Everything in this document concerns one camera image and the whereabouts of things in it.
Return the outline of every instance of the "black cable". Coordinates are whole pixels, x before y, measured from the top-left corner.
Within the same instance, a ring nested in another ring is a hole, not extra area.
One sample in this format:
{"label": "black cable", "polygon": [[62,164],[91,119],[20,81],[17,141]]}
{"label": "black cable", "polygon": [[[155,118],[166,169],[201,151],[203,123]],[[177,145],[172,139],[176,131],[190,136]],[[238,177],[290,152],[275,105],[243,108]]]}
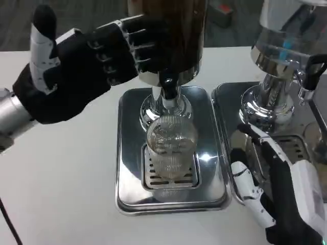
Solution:
{"label": "black cable", "polygon": [[20,238],[19,238],[19,235],[18,235],[18,233],[16,232],[15,227],[12,225],[12,223],[11,223],[11,221],[10,221],[10,219],[9,219],[9,216],[8,216],[8,214],[7,214],[7,211],[6,211],[6,209],[5,209],[4,204],[3,204],[2,201],[1,201],[1,198],[0,198],[0,210],[1,210],[2,215],[3,215],[4,218],[5,218],[5,221],[6,221],[7,225],[8,225],[8,227],[9,227],[9,229],[10,229],[12,235],[14,236],[14,238],[15,238],[15,240],[16,240],[16,242],[17,242],[17,244],[18,244],[18,245],[22,245],[22,242],[21,242],[21,240],[20,240]]}

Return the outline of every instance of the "black glove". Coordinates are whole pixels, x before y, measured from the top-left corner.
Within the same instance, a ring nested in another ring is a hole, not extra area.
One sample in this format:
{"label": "black glove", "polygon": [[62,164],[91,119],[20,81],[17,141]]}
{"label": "black glove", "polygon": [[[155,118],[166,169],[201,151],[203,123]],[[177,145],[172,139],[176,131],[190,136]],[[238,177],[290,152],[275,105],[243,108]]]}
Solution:
{"label": "black glove", "polygon": [[[54,18],[50,7],[39,6],[33,26],[52,40],[49,59],[58,57],[60,62],[37,74],[31,74],[27,65],[13,86],[23,106],[42,124],[69,120],[111,86],[128,82],[140,71],[167,66],[168,31],[161,21],[145,16],[122,19],[87,34],[68,32],[56,44]],[[44,83],[44,91],[36,86],[38,82]]]}

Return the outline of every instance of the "floor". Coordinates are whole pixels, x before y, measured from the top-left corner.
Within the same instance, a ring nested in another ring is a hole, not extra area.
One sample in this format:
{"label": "floor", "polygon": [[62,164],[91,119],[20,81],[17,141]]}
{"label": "floor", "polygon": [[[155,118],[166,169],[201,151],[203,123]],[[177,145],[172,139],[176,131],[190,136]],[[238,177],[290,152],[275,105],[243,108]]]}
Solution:
{"label": "floor", "polygon": [[[0,0],[0,51],[29,49],[33,10],[49,4],[58,17],[58,35],[77,27],[83,31],[126,16],[127,0]],[[221,28],[208,19],[206,47],[251,46],[254,42],[263,0],[210,0],[233,9],[232,22]]]}

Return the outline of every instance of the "white countertop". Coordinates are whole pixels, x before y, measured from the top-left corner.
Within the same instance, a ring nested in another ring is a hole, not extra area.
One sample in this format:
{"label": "white countertop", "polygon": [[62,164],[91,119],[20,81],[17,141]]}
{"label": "white countertop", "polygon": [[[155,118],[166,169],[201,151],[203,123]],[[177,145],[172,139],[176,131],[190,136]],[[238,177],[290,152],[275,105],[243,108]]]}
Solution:
{"label": "white countertop", "polygon": [[[0,53],[0,86],[11,88],[29,52]],[[188,85],[211,93],[225,82],[258,81],[250,47],[206,48]],[[222,211],[128,217],[114,202],[119,98],[139,79],[113,87],[68,122],[38,125],[0,162],[2,198],[23,244],[264,245],[265,231],[235,200]],[[0,244],[16,244],[0,215]]]}

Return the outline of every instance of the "stainless steel drip tray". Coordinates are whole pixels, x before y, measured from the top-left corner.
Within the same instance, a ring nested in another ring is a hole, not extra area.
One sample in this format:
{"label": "stainless steel drip tray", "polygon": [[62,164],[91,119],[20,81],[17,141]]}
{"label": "stainless steel drip tray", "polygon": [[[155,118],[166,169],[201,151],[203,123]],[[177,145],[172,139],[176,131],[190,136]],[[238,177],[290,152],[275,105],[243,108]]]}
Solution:
{"label": "stainless steel drip tray", "polygon": [[120,99],[116,205],[123,214],[219,210],[231,200],[210,98],[199,87],[183,87],[181,92],[193,107],[199,139],[190,172],[174,181],[155,173],[145,144],[139,115],[151,89],[132,89]]}

